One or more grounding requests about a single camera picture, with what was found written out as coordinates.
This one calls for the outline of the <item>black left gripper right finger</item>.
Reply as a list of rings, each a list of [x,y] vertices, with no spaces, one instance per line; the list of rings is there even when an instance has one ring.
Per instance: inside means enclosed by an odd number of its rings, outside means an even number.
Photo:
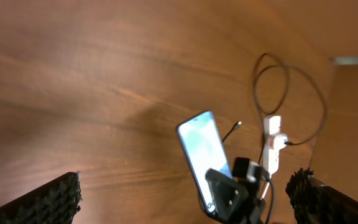
[[[298,224],[358,224],[358,201],[314,178],[311,169],[295,172],[286,186]]]

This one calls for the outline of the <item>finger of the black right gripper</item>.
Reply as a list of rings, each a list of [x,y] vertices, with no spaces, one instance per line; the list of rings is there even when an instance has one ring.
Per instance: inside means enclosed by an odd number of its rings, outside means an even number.
[[[249,199],[247,188],[214,169],[209,169],[205,177],[215,205],[208,216],[216,221],[243,221]]]

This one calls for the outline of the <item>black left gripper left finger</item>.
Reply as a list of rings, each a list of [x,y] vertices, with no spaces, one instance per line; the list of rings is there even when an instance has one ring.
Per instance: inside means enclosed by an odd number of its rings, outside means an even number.
[[[71,224],[81,200],[79,173],[67,172],[0,206],[0,224]]]

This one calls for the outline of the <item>blue Galaxy smartphone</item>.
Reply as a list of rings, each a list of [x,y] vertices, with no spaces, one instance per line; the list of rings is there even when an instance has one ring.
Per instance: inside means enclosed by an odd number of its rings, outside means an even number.
[[[213,213],[216,207],[206,180],[207,171],[214,169],[232,178],[213,112],[203,111],[180,123],[177,135],[205,210]]]

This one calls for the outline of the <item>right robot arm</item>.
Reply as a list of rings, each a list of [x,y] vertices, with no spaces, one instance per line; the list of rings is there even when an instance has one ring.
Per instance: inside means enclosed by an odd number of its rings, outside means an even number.
[[[220,223],[261,223],[265,202],[258,199],[258,184],[245,179],[234,180],[217,170],[209,169],[206,181],[215,209],[206,215]]]

